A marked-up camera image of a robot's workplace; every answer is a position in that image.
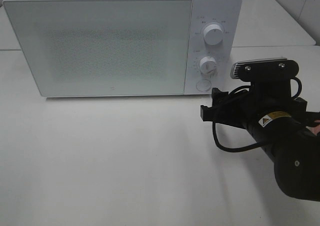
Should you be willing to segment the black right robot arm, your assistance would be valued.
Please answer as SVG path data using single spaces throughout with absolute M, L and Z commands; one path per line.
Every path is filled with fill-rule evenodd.
M 211 91 L 212 104 L 202 105 L 200 116 L 212 122 L 215 145 L 229 153 L 261 148 L 273 162 L 281 191 L 293 198 L 320 199 L 320 137 L 308 128 L 316 125 L 319 113 L 306 111 L 306 101 L 289 92 L 256 85 L 240 86 L 231 92 Z M 230 148 L 219 142 L 216 125 L 246 130 L 251 145 Z

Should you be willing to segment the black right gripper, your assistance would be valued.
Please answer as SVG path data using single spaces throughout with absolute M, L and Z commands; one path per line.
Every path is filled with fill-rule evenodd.
M 255 82 L 230 93 L 214 88 L 211 96 L 211 107 L 200 108 L 203 121 L 248 133 L 307 133 L 307 103 L 291 95 L 290 82 Z

